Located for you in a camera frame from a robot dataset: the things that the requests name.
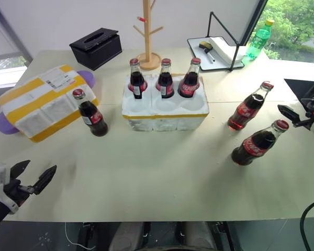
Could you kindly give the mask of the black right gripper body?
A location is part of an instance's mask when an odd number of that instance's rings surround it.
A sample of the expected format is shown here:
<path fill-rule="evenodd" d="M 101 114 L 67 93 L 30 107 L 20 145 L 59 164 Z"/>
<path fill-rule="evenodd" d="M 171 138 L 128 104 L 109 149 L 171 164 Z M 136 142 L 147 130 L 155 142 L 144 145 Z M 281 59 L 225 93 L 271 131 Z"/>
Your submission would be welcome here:
<path fill-rule="evenodd" d="M 306 104 L 307 127 L 314 127 L 314 104 Z"/>

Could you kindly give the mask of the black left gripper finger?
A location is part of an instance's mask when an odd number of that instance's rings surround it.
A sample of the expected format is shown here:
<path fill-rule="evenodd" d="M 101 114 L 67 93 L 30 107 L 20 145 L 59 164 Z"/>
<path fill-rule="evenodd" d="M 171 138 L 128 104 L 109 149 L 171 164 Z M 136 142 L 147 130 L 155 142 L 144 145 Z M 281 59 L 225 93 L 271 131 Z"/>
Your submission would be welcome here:
<path fill-rule="evenodd" d="M 16 179 L 19 175 L 21 175 L 26 167 L 29 165 L 30 160 L 25 160 L 15 164 L 10 168 L 10 180 Z"/>
<path fill-rule="evenodd" d="M 52 180 L 55 172 L 57 170 L 57 165 L 54 165 L 48 169 L 46 169 L 40 176 L 38 181 L 33 185 L 33 193 L 39 195 L 45 187 Z"/>

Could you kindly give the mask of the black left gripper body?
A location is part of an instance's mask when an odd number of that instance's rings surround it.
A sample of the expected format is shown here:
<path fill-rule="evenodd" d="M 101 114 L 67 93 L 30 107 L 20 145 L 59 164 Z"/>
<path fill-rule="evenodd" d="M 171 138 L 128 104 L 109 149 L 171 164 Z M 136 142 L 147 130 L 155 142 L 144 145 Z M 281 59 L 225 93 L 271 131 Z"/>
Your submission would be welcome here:
<path fill-rule="evenodd" d="M 19 179 L 13 179 L 4 186 L 4 193 L 13 200 L 19 207 L 33 194 L 32 186 L 23 186 Z"/>

